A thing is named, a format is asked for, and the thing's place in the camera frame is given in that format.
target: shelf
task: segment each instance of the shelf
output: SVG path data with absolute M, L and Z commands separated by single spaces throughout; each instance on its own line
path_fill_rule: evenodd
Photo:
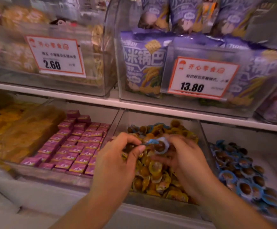
M 194 112 L 176 108 L 166 108 L 161 106 L 153 106 L 148 104 L 139 104 L 135 102 L 121 102 L 118 98 L 118 90 L 112 90 L 110 97 L 107 99 L 102 99 L 95 96 L 82 95 L 77 93 L 70 92 L 60 92 L 50 89 L 41 89 L 28 86 L 20 86 L 16 84 L 8 84 L 0 82 L 0 89 L 8 90 L 12 92 L 21 92 L 32 95 L 46 96 L 50 98 L 60 98 L 72 101 L 79 101 L 83 103 L 105 105 L 116 108 L 125 108 L 137 111 L 152 112 L 152 113 L 161 113 L 170 116 L 177 116 L 182 118 L 191 118 L 202 121 L 209 121 L 221 124 L 236 125 L 248 128 L 262 129 L 268 131 L 277 132 L 277 125 L 272 125 L 268 123 L 259 122 L 255 119 L 239 119 L 239 118 L 230 118 L 225 116 L 204 114 L 201 112 Z

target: candy pile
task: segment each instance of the candy pile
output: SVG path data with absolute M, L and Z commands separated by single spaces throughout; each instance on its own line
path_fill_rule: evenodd
M 143 143 L 147 143 L 151 139 L 160 139 L 164 133 L 183 135 L 193 139 L 196 143 L 198 142 L 198 137 L 193 132 L 187 130 L 178 120 L 172 120 L 170 126 L 164 123 L 156 123 L 142 127 L 131 125 L 128 128 L 128 133 L 136 136 Z M 132 183 L 132 190 L 196 204 L 195 200 L 187 195 L 171 167 L 151 160 L 151 156 L 156 154 L 155 150 L 161 150 L 158 148 L 159 145 L 147 145 L 145 151 L 140 155 L 136 163 L 136 173 Z M 122 153 L 124 159 L 127 156 L 128 153 Z
M 110 124 L 91 122 L 89 115 L 79 110 L 67 111 L 67 118 L 60 129 L 38 150 L 33 157 L 21 164 L 42 169 L 93 176 L 96 157 Z
M 39 104 L 18 101 L 2 108 L 0 110 L 0 139 L 14 121 L 20 119 L 24 113 L 38 105 Z
M 264 168 L 254 164 L 248 151 L 233 142 L 226 145 L 224 140 L 210 147 L 221 171 L 219 180 L 258 211 L 277 218 L 277 191 L 266 186 Z

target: snack bag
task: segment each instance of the snack bag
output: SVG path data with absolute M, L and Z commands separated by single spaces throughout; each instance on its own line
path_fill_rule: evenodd
M 249 21 L 262 0 L 221 0 L 220 11 L 211 31 L 214 37 L 244 37 Z
M 169 30 L 168 0 L 142 0 L 144 13 L 138 22 L 143 29 Z
M 127 85 L 132 91 L 160 97 L 167 46 L 172 39 L 173 36 L 170 33 L 121 32 Z
M 239 38 L 226 37 L 223 47 L 253 52 L 247 67 L 237 73 L 228 89 L 228 101 L 236 106 L 251 105 L 265 81 L 277 70 L 277 50 Z
M 202 31 L 203 0 L 169 0 L 172 31 L 190 34 Z

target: price tag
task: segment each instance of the price tag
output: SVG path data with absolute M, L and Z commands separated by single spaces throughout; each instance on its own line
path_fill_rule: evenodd
M 167 93 L 219 100 L 239 65 L 178 56 Z
M 30 35 L 26 40 L 40 73 L 86 77 L 77 40 Z

